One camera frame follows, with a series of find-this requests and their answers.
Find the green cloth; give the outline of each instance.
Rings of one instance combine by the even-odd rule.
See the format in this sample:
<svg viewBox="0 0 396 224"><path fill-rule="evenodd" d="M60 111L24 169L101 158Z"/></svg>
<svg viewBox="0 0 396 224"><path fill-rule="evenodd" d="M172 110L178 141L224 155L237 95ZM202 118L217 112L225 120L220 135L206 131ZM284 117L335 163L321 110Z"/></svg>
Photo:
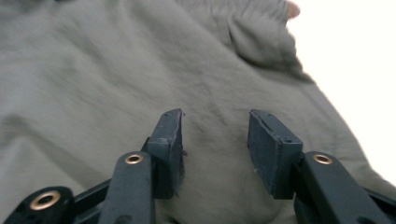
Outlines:
<svg viewBox="0 0 396 224"><path fill-rule="evenodd" d="M157 201L157 223L296 223L254 171L252 108L396 198L302 72L283 1L0 4L0 221L38 189L78 194L110 178L174 108L186 114L186 176L179 197Z"/></svg>

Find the screw hole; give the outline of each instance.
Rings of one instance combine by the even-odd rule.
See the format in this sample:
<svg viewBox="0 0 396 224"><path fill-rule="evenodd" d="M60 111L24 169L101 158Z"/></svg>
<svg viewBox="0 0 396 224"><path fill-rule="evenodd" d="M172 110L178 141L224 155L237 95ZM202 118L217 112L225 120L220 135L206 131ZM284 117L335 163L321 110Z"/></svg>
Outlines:
<svg viewBox="0 0 396 224"><path fill-rule="evenodd" d="M326 165L332 164L332 159L330 159L327 156L323 156L323 155L315 155L314 160L319 163L326 164Z"/></svg>
<svg viewBox="0 0 396 224"><path fill-rule="evenodd" d="M137 164L143 160L142 156L139 155L132 155L125 159L125 162L128 164Z"/></svg>
<svg viewBox="0 0 396 224"><path fill-rule="evenodd" d="M46 209L48 207L53 206L55 203L57 203L60 198L61 198L61 194L56 190L45 192L45 193L38 195L30 203L30 208L33 210Z"/></svg>

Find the black mechanical arm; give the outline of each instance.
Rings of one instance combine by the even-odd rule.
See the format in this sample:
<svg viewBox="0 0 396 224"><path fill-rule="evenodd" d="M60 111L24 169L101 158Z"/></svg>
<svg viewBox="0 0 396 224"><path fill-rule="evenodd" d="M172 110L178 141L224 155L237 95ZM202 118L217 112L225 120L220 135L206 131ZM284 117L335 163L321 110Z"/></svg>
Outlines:
<svg viewBox="0 0 396 224"><path fill-rule="evenodd" d="M360 187L344 166L303 143L274 115L249 112L247 146L268 193L294 199L298 223L396 223L396 202ZM164 113L141 148L121 156L111 179L73 196L65 187L38 190L6 224L152 224L154 199L170 199L184 176L181 109Z"/></svg>

